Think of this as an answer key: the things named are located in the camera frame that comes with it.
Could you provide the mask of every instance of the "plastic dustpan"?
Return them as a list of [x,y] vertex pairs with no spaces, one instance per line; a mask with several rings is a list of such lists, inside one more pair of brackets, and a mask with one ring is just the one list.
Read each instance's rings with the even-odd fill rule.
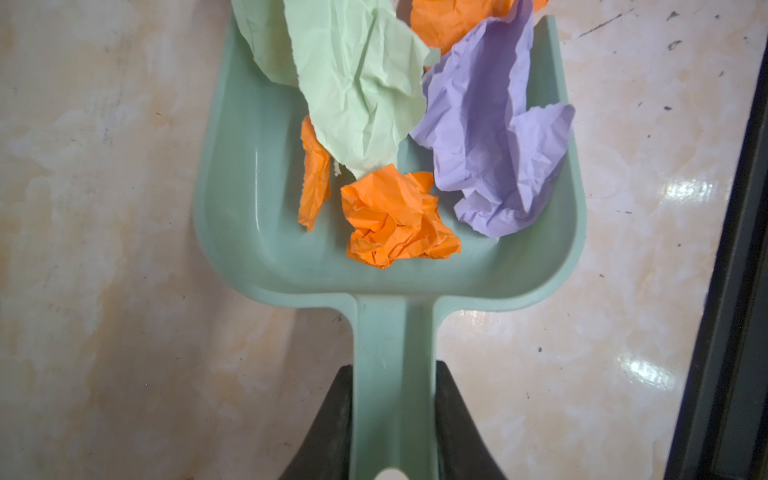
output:
[[[552,17],[535,28],[528,104],[567,101]],[[584,245],[586,206],[574,142],[554,195],[538,221],[491,239],[459,223],[457,197],[441,194],[441,216],[462,240],[448,260],[398,260],[379,270],[346,256],[352,227],[339,189],[315,230],[297,214],[303,181],[301,93],[266,79],[230,26],[210,111],[194,198],[197,238],[229,284],[264,303],[331,307],[353,328],[350,478],[370,480],[395,467],[411,479],[437,478],[435,333],[459,309],[516,310],[554,292]],[[399,169],[431,171],[432,154],[410,139]]]

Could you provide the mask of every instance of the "crumpled paper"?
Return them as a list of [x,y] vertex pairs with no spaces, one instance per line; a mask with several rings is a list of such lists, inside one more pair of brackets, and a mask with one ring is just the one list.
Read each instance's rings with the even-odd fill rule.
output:
[[[548,0],[535,0],[539,11]],[[411,28],[430,47],[448,50],[488,17],[505,17],[515,0],[413,0]]]
[[344,216],[355,227],[346,255],[386,268],[393,260],[461,252],[461,241],[440,220],[431,188],[429,172],[403,175],[394,165],[342,187]]
[[298,87],[283,0],[232,0],[232,11],[253,60],[266,77]]
[[311,232],[323,202],[331,196],[330,167],[331,155],[315,136],[310,116],[301,122],[301,141],[304,143],[304,185],[299,202],[299,223]]
[[424,65],[438,52],[389,0],[285,0],[293,61],[317,138],[355,177],[397,163],[424,115]]
[[434,150],[435,183],[461,190],[458,218],[488,237],[531,225],[552,194],[575,109],[526,111],[533,1],[487,18],[425,76],[427,113],[411,133]]

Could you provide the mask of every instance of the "black object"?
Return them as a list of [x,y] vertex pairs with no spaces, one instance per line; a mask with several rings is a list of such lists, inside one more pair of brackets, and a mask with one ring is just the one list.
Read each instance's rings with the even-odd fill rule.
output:
[[[441,480],[505,480],[444,362],[437,362],[435,417]],[[351,425],[352,367],[343,366],[280,480],[346,480]]]
[[485,448],[445,362],[437,362],[435,420],[441,480],[505,480]]
[[768,478],[768,51],[665,478]]
[[299,451],[280,480],[347,480],[352,439],[352,367],[339,369]]

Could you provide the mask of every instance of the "tiled floor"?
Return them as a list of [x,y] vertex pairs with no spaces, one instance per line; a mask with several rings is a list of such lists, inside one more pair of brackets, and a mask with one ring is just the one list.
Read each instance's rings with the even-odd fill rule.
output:
[[[510,478],[661,478],[768,35],[764,0],[551,0],[587,245],[439,332]],[[227,0],[0,5],[0,477],[277,478],[351,361],[209,268],[190,199]]]

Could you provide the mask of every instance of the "white circle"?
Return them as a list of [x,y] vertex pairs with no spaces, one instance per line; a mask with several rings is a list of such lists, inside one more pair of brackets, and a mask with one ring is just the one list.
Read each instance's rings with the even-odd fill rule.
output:
[[385,468],[374,480],[408,480],[408,477],[397,468]]

